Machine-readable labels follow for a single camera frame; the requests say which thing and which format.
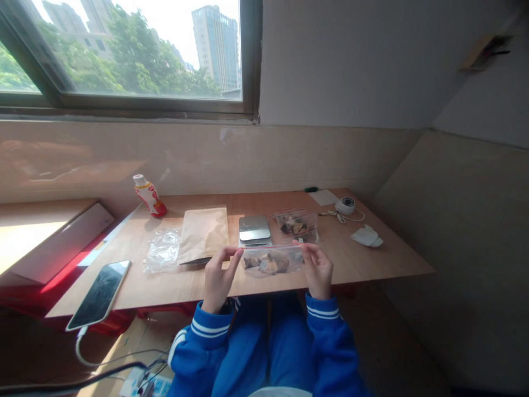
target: clear plastic bag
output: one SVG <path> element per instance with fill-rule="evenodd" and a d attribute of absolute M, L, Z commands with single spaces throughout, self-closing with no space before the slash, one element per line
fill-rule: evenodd
<path fill-rule="evenodd" d="M 310 213 L 287 220 L 281 227 L 284 236 L 297 236 L 318 228 L 318 214 Z"/>
<path fill-rule="evenodd" d="M 149 253 L 143 260 L 144 273 L 171 273 L 178 268 L 181 229 L 168 228 L 157 230 L 150 241 Z"/>
<path fill-rule="evenodd" d="M 291 208 L 289 210 L 284 210 L 284 211 L 273 213 L 272 218 L 274 218 L 274 220 L 279 225 L 279 229 L 283 231 L 283 230 L 286 230 L 285 225 L 287 224 L 287 222 L 291 222 L 294 219 L 301 218 L 303 215 L 306 215 L 306 214 L 307 214 L 307 210 L 304 208 L 303 209 Z"/>
<path fill-rule="evenodd" d="M 246 274 L 257 278 L 292 273 L 303 265 L 299 244 L 245 248 L 241 260 Z"/>
<path fill-rule="evenodd" d="M 305 233 L 293 234 L 293 235 L 283 237 L 281 242 L 284 245 L 288 245 L 288 244 L 292 244 L 293 240 L 299 241 L 300 243 L 317 244 L 318 241 L 320 241 L 320 236 L 318 235 L 318 230 L 313 229 Z"/>

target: phone screen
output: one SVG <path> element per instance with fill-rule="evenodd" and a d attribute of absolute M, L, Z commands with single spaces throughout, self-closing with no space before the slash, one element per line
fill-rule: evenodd
<path fill-rule="evenodd" d="M 98 323 L 106 318 L 130 264 L 130 261 L 122 261 L 102 267 L 81 306 L 68 323 L 67 331 Z"/>

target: power strip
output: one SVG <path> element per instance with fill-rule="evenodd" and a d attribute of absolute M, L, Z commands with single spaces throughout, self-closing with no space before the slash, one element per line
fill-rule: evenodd
<path fill-rule="evenodd" d="M 153 380 L 153 391 L 152 394 L 148 395 L 145 392 L 149 392 L 147 387 L 147 380 L 151 379 L 155 375 L 155 372 L 149 372 L 148 377 L 143 377 L 143 371 L 139 368 L 132 368 L 130 374 L 127 377 L 127 380 L 124 382 L 121 390 L 120 390 L 120 396 L 121 397 L 164 397 L 167 392 L 169 391 L 169 388 L 171 387 L 172 379 L 165 378 L 163 376 L 157 375 Z M 143 384 L 143 395 L 140 396 L 138 394 L 138 389 Z"/>

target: tree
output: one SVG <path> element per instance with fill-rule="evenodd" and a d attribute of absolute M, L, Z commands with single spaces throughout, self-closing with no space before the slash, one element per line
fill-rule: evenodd
<path fill-rule="evenodd" d="M 38 22 L 52 52 L 73 81 L 77 91 L 94 94 L 150 94 L 173 97 L 219 98 L 220 89 L 205 69 L 187 71 L 171 43 L 148 28 L 138 10 L 131 15 L 116 6 L 108 22 L 107 40 L 113 60 L 105 60 L 85 48 L 73 35 L 54 25 Z M 28 75 L 0 43 L 0 88 L 37 91 Z"/>
<path fill-rule="evenodd" d="M 114 67 L 111 61 L 101 59 L 95 51 L 86 49 L 75 38 L 61 34 L 48 22 L 40 22 L 39 30 L 78 91 L 98 94 L 125 92 L 112 73 Z"/>
<path fill-rule="evenodd" d="M 35 92 L 39 89 L 0 42 L 0 89 Z"/>
<path fill-rule="evenodd" d="M 147 26 L 138 10 L 128 15 L 116 6 L 109 29 L 110 49 L 116 61 L 114 76 L 128 92 L 167 96 L 218 98 L 220 90 L 206 70 L 189 72 L 176 57 L 171 43 Z"/>

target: person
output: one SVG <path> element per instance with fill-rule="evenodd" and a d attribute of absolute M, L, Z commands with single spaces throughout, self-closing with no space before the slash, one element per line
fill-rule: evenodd
<path fill-rule="evenodd" d="M 369 395 L 358 373 L 353 334 L 331 296 L 333 265 L 317 245 L 300 249 L 309 286 L 308 318 L 295 292 L 237 297 L 231 330 L 234 313 L 225 301 L 243 249 L 225 247 L 211 258 L 206 296 L 169 352 L 175 377 L 167 396 Z"/>

